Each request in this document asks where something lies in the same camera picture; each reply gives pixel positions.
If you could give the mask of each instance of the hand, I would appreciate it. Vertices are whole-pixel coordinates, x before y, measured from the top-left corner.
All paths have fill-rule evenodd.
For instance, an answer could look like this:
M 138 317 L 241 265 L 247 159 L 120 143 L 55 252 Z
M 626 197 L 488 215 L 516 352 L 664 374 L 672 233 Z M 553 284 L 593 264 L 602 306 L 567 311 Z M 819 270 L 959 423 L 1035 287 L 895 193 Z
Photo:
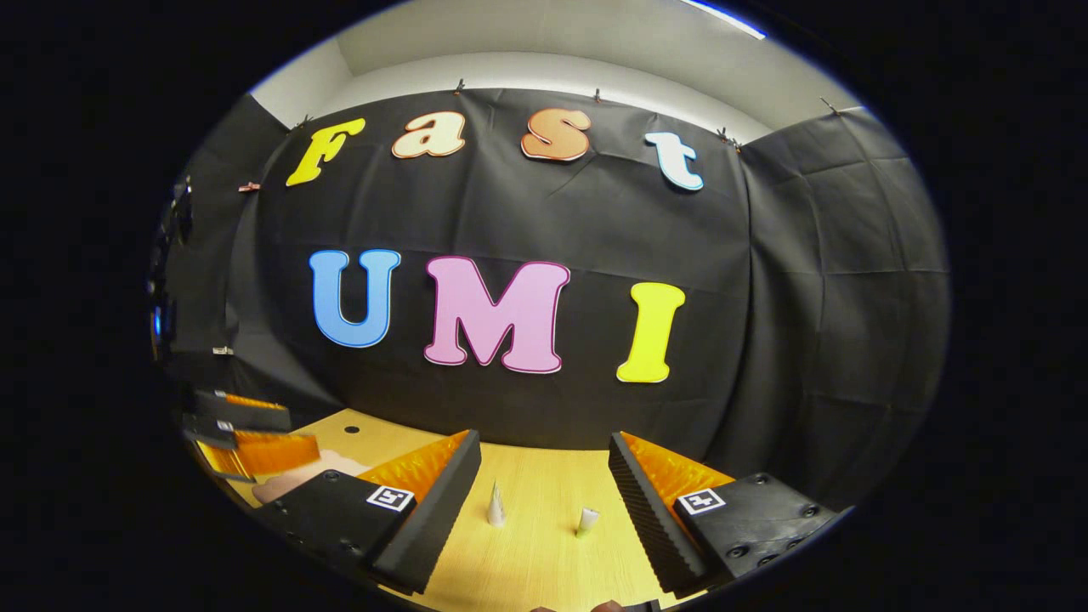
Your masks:
M 542 605 L 540 608 L 533 609 L 532 612 L 555 612 L 555 610 L 552 610 L 551 608 L 544 608 Z M 593 610 L 590 610 L 590 612 L 623 612 L 623 607 L 620 605 L 619 603 L 616 603 L 616 601 L 614 600 L 609 600 L 602 603 L 601 605 L 597 605 Z

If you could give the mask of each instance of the wooden table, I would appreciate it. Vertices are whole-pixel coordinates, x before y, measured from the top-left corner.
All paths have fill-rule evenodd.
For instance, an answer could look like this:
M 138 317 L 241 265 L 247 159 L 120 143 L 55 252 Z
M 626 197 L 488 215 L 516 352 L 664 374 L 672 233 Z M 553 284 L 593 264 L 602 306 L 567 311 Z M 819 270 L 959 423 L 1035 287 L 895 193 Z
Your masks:
M 359 431 L 346 432 L 351 426 Z M 296 433 L 314 434 L 321 449 L 367 466 L 443 438 L 351 409 Z M 480 472 L 426 592 L 413 596 L 412 601 L 443 612 L 529 612 L 537 605 L 557 612 L 589 612 L 609 599 L 622 605 L 656 599 L 664 610 L 678 602 L 657 584 L 608 470 L 608 451 L 481 443 L 480 453 Z M 271 476 L 259 478 L 258 484 Z M 506 510 L 502 528 L 487 523 L 495 481 Z M 231 486 L 250 505 L 260 505 L 250 491 L 254 485 L 232 481 Z M 583 506 L 599 512 L 601 518 L 584 538 L 577 539 Z

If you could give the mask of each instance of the light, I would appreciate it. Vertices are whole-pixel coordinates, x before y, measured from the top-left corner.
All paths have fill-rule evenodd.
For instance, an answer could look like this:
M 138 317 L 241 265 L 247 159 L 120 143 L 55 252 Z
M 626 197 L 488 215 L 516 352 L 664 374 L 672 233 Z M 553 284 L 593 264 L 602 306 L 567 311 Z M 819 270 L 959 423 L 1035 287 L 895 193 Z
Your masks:
M 756 40 L 763 40 L 764 38 L 767 37 L 767 35 L 765 35 L 762 32 L 757 30 L 756 28 L 750 26 L 749 24 L 746 24 L 746 23 L 744 23 L 744 22 L 742 22 L 742 21 L 740 21 L 740 20 L 738 20 L 735 17 L 731 17 L 731 16 L 722 13 L 721 11 L 719 11 L 717 9 L 713 9 L 710 7 L 707 7 L 706 4 L 703 4 L 702 2 L 694 2 L 693 0 L 680 0 L 680 1 L 683 2 L 684 4 L 691 4 L 692 7 L 695 7 L 700 11 L 703 11 L 704 13 L 709 13 L 709 14 L 718 17 L 719 20 L 728 23 L 729 25 L 735 27 L 737 29 L 740 29 L 740 30 L 744 32 L 745 34 L 747 34 L 752 38 L 755 38 Z

